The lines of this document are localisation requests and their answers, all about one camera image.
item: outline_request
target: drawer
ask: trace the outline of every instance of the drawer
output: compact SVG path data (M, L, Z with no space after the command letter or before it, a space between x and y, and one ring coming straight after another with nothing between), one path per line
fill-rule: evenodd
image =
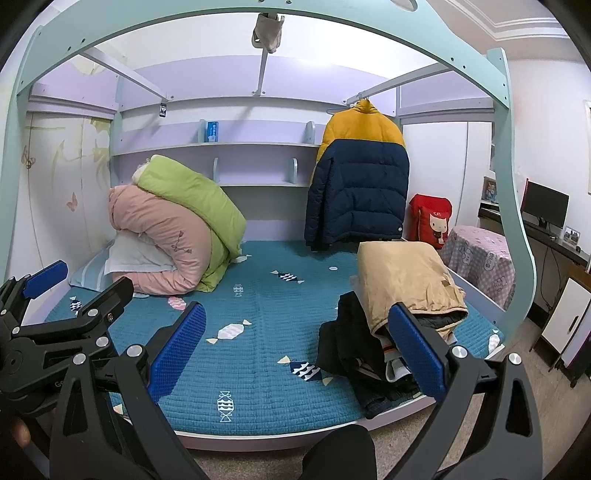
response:
M557 352L562 353L568 345L590 302L591 292L570 278L542 333Z

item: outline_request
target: tan blanket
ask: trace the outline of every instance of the tan blanket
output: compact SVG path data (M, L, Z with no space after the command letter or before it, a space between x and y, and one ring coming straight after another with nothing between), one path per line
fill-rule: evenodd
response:
M363 242L359 244L357 262L361 303L372 334L387 325L390 308L399 301L413 314L468 313L464 291L455 285L429 244ZM459 323L447 325L445 331Z

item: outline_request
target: pink checkered cloth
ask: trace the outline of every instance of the pink checkered cloth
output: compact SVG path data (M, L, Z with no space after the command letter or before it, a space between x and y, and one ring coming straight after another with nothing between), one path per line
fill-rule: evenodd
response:
M455 226L439 253L455 273L507 309L515 292L515 268L504 236L474 226Z

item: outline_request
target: ceiling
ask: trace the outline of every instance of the ceiling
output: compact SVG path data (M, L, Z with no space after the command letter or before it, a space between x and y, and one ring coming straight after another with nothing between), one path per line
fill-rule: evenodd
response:
M538 0L428 0L448 27L484 53L503 47L510 59L583 61Z

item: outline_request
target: pink comforter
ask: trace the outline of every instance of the pink comforter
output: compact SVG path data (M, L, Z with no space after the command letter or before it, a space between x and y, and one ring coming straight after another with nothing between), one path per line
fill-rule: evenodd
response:
M175 271L113 273L113 281L128 277L135 291L151 295L195 290L212 251L211 231L199 216L135 185L122 185L109 191L109 218L116 230L145 232L177 266Z

